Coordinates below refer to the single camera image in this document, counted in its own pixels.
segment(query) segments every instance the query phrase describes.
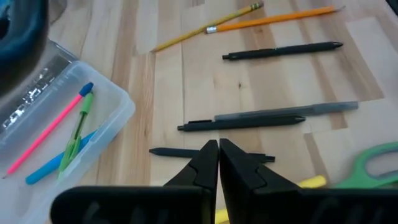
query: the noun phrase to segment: light blue pen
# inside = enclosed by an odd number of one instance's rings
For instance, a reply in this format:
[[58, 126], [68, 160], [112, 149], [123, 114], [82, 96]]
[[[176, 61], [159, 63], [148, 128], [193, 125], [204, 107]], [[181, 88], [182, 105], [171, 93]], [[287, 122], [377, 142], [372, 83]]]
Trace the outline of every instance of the light blue pen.
[[[94, 133], [95, 131], [81, 140], [78, 152], [80, 152], [86, 146], [91, 137], [93, 137]], [[51, 174], [53, 171], [56, 171], [61, 164], [63, 153], [65, 152], [61, 152], [61, 154], [57, 155], [52, 160], [48, 161], [48, 163], [40, 167], [33, 174], [26, 177], [25, 179], [26, 184], [28, 185], [36, 184], [39, 180], [43, 179], [45, 176]]]

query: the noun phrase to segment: pink pencil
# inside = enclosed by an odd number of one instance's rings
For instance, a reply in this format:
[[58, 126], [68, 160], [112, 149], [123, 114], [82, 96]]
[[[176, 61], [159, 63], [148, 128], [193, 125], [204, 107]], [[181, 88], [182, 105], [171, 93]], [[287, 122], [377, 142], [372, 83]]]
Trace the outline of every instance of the pink pencil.
[[45, 138], [58, 126], [59, 123], [66, 117], [66, 115], [79, 103], [79, 101], [85, 97], [91, 90], [93, 89], [93, 83], [88, 83], [79, 91], [79, 94], [75, 97], [75, 99], [70, 102], [70, 104], [62, 111], [61, 114], [58, 115], [57, 118], [48, 126], [42, 134], [33, 142], [32, 145], [21, 155], [20, 158], [17, 159], [13, 163], [10, 168], [7, 170], [7, 174], [3, 177], [5, 179], [8, 175], [14, 173], [21, 165], [25, 162], [25, 160], [35, 151], [37, 146], [39, 146]]

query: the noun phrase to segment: metal ferrule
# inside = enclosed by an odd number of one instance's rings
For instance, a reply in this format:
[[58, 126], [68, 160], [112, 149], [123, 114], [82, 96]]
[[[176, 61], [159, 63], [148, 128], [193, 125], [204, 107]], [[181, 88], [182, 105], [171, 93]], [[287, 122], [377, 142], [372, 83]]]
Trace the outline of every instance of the metal ferrule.
[[207, 27], [206, 28], [206, 33], [207, 34], [213, 34], [213, 33], [215, 33], [215, 32], [217, 32], [217, 27]]

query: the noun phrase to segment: yellow pencil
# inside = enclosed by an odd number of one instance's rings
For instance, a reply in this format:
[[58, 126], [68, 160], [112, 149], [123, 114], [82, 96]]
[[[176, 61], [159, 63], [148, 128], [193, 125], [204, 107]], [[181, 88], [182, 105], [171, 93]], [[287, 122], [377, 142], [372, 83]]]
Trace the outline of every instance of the yellow pencil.
[[197, 35], [197, 34], [200, 34], [201, 32], [204, 32], [207, 27], [217, 26], [217, 25], [222, 24], [222, 23], [224, 23], [226, 21], [230, 21], [231, 19], [237, 18], [237, 17], [242, 16], [242, 15], [244, 15], [246, 13], [249, 13], [249, 12], [251, 12], [253, 10], [259, 9], [263, 5], [264, 5], [263, 2], [257, 2], [257, 3], [254, 3], [254, 4], [250, 5], [250, 6], [244, 7], [243, 9], [240, 9], [237, 12], [234, 12], [232, 14], [224, 16], [221, 19], [218, 19], [216, 21], [212, 21], [212, 22], [210, 22], [210, 23], [208, 23], [206, 25], [203, 25], [203, 26], [199, 27], [197, 30], [193, 30], [193, 31], [191, 31], [191, 32], [189, 32], [187, 34], [181, 35], [180, 37], [177, 37], [175, 39], [169, 40], [169, 41], [167, 41], [164, 44], [160, 44], [159, 46], [157, 46], [152, 51], [153, 52], [157, 52], [157, 51], [163, 50], [163, 49], [165, 49], [167, 47], [170, 47], [171, 45], [174, 45], [174, 44], [176, 44], [178, 42], [181, 42], [181, 41], [186, 40], [186, 39], [188, 39], [190, 37], [193, 37], [194, 35]]
[[[318, 175], [316, 177], [304, 180], [303, 182], [300, 182], [297, 185], [302, 188], [311, 188], [311, 189], [323, 187], [326, 185], [326, 178], [322, 175]], [[229, 220], [228, 212], [226, 209], [221, 209], [216, 211], [216, 221], [215, 221], [216, 224], [221, 224], [227, 222], [228, 220]]]

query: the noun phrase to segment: pencil eraser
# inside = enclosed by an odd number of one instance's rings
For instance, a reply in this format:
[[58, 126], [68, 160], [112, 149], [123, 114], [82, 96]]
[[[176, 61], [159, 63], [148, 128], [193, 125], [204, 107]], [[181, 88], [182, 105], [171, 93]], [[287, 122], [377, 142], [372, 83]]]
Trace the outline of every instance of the pencil eraser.
[[94, 84], [92, 82], [87, 83], [86, 85], [83, 86], [83, 88], [80, 90], [79, 95], [80, 96], [86, 96], [91, 90], [93, 89]]

